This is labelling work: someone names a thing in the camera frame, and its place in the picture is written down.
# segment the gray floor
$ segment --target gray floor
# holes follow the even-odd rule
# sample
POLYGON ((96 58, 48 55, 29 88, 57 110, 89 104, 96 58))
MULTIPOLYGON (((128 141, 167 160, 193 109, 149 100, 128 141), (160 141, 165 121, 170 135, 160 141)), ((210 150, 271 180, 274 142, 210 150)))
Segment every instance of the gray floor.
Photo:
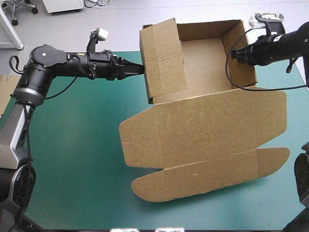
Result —
MULTIPOLYGON (((49 44, 65 51, 84 51, 90 30, 97 27, 110 32, 108 40, 97 45, 98 51, 138 51, 142 25, 171 17, 180 23, 236 18, 247 22, 254 11, 275 11, 284 14, 287 32, 309 21, 307 0, 115 0, 104 9, 84 8, 80 12, 56 15, 48 14, 41 0, 31 2, 38 6, 39 13, 33 15, 29 9, 18 9, 19 25, 14 27, 25 48, 23 51, 0 51, 1 74, 10 73, 9 56, 19 55, 23 65, 30 51, 39 45, 49 44)), ((259 33, 253 31, 249 35, 250 41, 253 42, 259 33)))

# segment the cardboard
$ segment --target cardboard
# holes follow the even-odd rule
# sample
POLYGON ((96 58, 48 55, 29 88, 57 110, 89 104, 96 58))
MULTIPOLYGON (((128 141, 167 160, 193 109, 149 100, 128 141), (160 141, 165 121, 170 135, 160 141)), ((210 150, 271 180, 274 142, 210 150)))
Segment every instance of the cardboard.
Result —
POLYGON ((140 48, 151 96, 160 96, 186 88, 182 68, 183 52, 175 19, 142 30, 140 48))
POLYGON ((289 150, 257 147, 286 127, 284 92, 234 89, 155 105, 122 122, 120 134, 128 166, 164 169, 132 183, 158 202, 274 173, 289 150))
POLYGON ((9 78, 6 78, 6 75, 0 75, 0 118, 4 114, 11 98, 10 94, 14 92, 18 80, 19 77, 16 75, 10 75, 9 78))
POLYGON ((289 154, 287 148, 256 149, 168 168, 135 179, 132 189, 150 202, 206 193, 270 175, 286 162, 289 154))
MULTIPOLYGON (((235 89, 226 54, 245 32, 241 20, 176 24, 140 32, 148 100, 155 106, 120 125, 126 164, 159 168, 133 191, 163 202, 243 183, 276 172, 287 148, 258 147, 287 127, 284 92, 235 89)), ((244 37, 236 48, 248 44, 244 37)), ((234 81, 250 88, 254 66, 230 60, 234 81)))
MULTIPOLYGON (((244 32, 241 20, 176 24, 175 19, 170 19, 144 26, 140 31, 140 49, 146 68, 149 102, 167 102, 233 89, 225 74, 226 53, 244 32)), ((244 37, 236 48, 246 45, 248 41, 244 37)), ((242 86, 257 82, 254 66, 230 59, 229 70, 233 80, 242 86)))

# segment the white cabinet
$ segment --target white cabinet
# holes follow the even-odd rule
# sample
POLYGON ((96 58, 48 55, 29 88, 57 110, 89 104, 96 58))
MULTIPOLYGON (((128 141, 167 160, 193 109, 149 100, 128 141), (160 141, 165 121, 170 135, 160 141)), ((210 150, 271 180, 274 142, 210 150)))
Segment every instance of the white cabinet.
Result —
POLYGON ((43 0, 48 13, 79 10, 84 7, 84 0, 43 0))

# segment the chair wheel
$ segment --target chair wheel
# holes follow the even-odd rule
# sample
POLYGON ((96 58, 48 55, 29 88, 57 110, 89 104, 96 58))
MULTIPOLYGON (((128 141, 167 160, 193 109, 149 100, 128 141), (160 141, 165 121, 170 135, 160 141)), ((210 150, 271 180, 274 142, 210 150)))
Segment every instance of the chair wheel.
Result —
POLYGON ((32 13, 37 14, 38 13, 38 9, 37 8, 32 8, 31 9, 32 13))
POLYGON ((13 25, 13 26, 17 26, 17 25, 18 25, 18 21, 13 19, 13 20, 12 20, 12 25, 13 25))

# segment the black cable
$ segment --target black cable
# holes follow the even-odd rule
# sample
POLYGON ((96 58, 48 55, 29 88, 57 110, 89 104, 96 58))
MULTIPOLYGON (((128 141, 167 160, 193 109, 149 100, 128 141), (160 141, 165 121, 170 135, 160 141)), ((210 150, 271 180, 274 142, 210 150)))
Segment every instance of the black cable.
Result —
MULTIPOLYGON (((79 70, 83 75, 89 77, 90 74, 88 74, 88 73, 82 68, 82 66, 81 66, 81 59, 79 58, 79 56, 77 56, 77 55, 75 55, 75 54, 70 54, 70 57, 74 57, 74 58, 78 59, 78 65, 77 65, 78 70, 79 70)), ((90 71, 91 71, 91 73, 92 73, 92 77, 93 77, 93 78, 96 78, 96 76, 97 76, 96 72, 92 69, 92 67, 90 67, 89 69, 90 69, 90 71)))
POLYGON ((236 43, 234 43, 234 45, 231 47, 231 49, 228 51, 227 53, 227 56, 226 56, 226 61, 225 61, 225 73, 226 73, 226 76, 229 80, 229 82, 233 85, 235 85, 236 87, 240 88, 240 89, 243 89, 243 90, 246 90, 246 91, 256 91, 256 92, 266 92, 266 91, 277 91, 277 90, 290 90, 290 89, 297 89, 297 88, 304 88, 304 87, 309 87, 309 85, 302 85, 302 86, 294 86, 294 87, 285 87, 285 88, 268 88, 268 89, 252 89, 252 88, 245 88, 245 87, 241 87, 239 86, 238 84, 236 84, 231 76, 229 75, 228 73, 228 59, 229 57, 231 56, 231 52, 232 50, 235 48, 235 46, 238 44, 238 42, 249 32, 253 30, 252 28, 247 30, 246 32, 244 32, 240 38, 236 41, 236 43))
MULTIPOLYGON (((79 70, 83 75, 89 76, 89 74, 82 68, 82 66, 81 66, 81 59, 79 58, 79 56, 77 56, 77 55, 75 55, 75 54, 70 54, 70 57, 76 58, 76 59, 78 60, 78 65, 77 65, 78 70, 79 70)), ((90 69, 90 71, 91 71, 91 73, 92 73, 92 78, 93 78, 93 79, 96 78, 96 77, 97 77, 96 71, 95 71, 92 67, 90 67, 89 69, 90 69)), ((57 93, 57 94, 55 94, 55 95, 53 95, 53 96, 50 96, 50 97, 45 98, 45 100, 52 99, 52 98, 54 98, 54 97, 59 96, 59 95, 62 94, 63 92, 65 92, 65 91, 66 91, 68 88, 70 88, 70 86, 76 81, 76 79, 77 79, 77 77, 75 77, 75 78, 71 81, 71 83, 69 83, 69 85, 68 85, 64 90, 62 90, 61 92, 59 92, 59 93, 57 93)))
POLYGON ((19 74, 19 75, 24 75, 26 77, 26 79, 28 80, 27 75, 25 73, 23 73, 24 70, 19 70, 18 69, 18 66, 19 66, 19 58, 18 58, 18 56, 11 56, 9 58, 9 66, 13 70, 14 73, 19 74), (13 58, 15 58, 15 60, 16 60, 15 68, 13 67, 13 64, 12 64, 13 58))
POLYGON ((54 97, 59 96, 59 95, 62 94, 63 92, 65 92, 68 88, 70 88, 70 86, 74 83, 74 81, 76 81, 76 79, 77 79, 77 77, 75 77, 75 78, 71 81, 71 83, 69 83, 69 85, 68 85, 64 90, 62 90, 61 92, 59 92, 59 93, 57 93, 57 94, 55 94, 55 95, 53 95, 53 96, 50 96, 50 97, 45 98, 45 100, 52 99, 52 98, 54 98, 54 97))

